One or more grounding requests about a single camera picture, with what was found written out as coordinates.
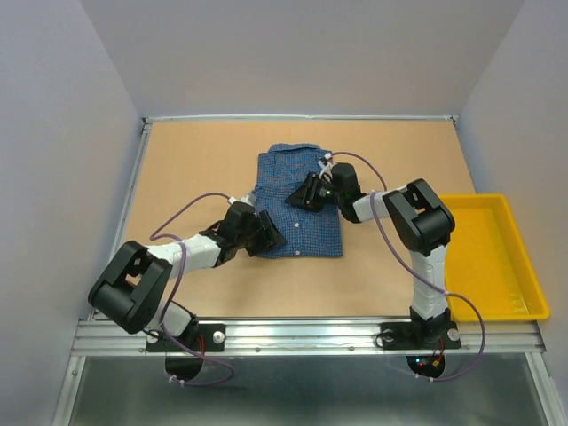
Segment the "blue plaid long sleeve shirt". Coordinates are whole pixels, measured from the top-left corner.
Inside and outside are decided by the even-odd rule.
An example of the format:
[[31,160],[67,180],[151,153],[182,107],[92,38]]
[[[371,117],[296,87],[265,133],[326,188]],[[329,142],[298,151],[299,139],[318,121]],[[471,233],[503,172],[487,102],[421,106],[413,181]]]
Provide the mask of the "blue plaid long sleeve shirt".
[[267,211],[286,243],[263,258],[341,257],[343,244],[338,210],[327,205],[310,212],[288,205],[285,200],[310,173],[320,172],[319,160],[328,150],[314,144],[272,145],[257,159],[253,194],[255,208]]

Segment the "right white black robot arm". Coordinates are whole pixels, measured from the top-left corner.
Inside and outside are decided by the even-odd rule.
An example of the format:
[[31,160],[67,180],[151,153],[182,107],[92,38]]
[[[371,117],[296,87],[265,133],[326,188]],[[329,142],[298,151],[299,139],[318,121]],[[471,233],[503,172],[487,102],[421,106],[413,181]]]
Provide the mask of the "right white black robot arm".
[[411,257],[412,263],[403,267],[413,276],[414,293],[409,321],[382,324],[375,344],[385,350],[417,350],[446,341],[453,326],[446,301],[445,260],[455,220],[425,180],[364,193],[353,166],[339,162],[308,174],[286,203],[311,212],[336,206],[353,224],[390,219]]

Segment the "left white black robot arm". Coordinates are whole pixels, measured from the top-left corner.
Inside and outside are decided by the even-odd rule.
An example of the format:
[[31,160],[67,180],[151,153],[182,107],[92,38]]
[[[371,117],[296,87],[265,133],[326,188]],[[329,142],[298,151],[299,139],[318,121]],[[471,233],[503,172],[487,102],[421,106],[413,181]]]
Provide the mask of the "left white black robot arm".
[[180,350],[196,343],[198,329],[194,314],[163,298],[168,281],[221,266],[241,249],[261,256],[286,243],[267,211],[257,212],[242,201],[193,237],[170,238],[164,245],[123,243],[95,281],[88,302],[127,333],[158,332]]

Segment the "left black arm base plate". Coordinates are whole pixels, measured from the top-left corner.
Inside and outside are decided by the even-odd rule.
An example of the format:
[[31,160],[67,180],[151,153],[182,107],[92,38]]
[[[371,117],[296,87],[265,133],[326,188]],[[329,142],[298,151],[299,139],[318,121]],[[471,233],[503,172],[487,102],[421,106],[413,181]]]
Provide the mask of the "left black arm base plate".
[[225,331],[223,323],[192,323],[174,339],[167,337],[163,331],[153,331],[153,336],[146,338],[145,350],[150,353],[183,351],[177,341],[192,351],[205,353],[223,352],[225,350]]

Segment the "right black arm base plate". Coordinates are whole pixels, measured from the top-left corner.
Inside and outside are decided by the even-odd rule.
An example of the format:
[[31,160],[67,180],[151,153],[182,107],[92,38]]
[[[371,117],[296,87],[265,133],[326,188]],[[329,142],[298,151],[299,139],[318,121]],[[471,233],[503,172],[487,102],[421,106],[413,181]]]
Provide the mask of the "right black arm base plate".
[[380,325],[375,346],[386,351],[457,350],[462,347],[457,325],[450,321],[435,331],[427,331],[412,322],[386,322]]

